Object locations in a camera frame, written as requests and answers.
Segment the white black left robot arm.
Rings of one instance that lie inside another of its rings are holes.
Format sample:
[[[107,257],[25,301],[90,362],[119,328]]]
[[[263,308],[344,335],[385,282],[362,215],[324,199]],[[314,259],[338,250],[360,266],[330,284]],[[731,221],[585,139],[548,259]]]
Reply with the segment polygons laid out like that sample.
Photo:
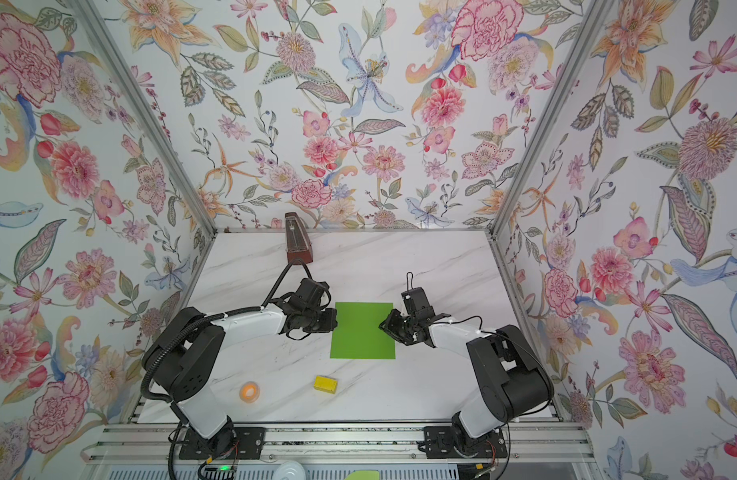
[[[144,354],[140,396],[164,402],[206,445],[224,448],[234,442],[234,422],[210,388],[222,351],[262,337],[330,333],[336,310],[330,286],[304,278],[294,292],[264,300],[260,306],[204,314],[180,310]]]

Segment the green square paper sheet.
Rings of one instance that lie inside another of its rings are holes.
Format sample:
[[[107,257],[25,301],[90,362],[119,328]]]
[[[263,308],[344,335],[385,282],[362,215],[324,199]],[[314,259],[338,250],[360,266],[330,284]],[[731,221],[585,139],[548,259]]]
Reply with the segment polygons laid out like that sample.
[[[336,303],[338,326],[332,332],[330,358],[394,360],[395,341],[380,329],[392,309],[392,303]]]

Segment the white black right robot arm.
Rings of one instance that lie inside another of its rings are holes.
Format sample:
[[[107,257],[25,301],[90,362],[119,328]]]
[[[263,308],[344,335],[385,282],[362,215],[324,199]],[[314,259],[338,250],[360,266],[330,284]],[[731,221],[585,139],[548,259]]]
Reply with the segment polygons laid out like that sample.
[[[477,393],[451,418],[459,443],[484,440],[554,398],[549,375],[517,326],[486,331],[478,315],[457,319],[436,313],[420,287],[403,292],[401,298],[405,311],[391,310],[379,324],[381,331],[399,344],[424,344],[470,361]]]

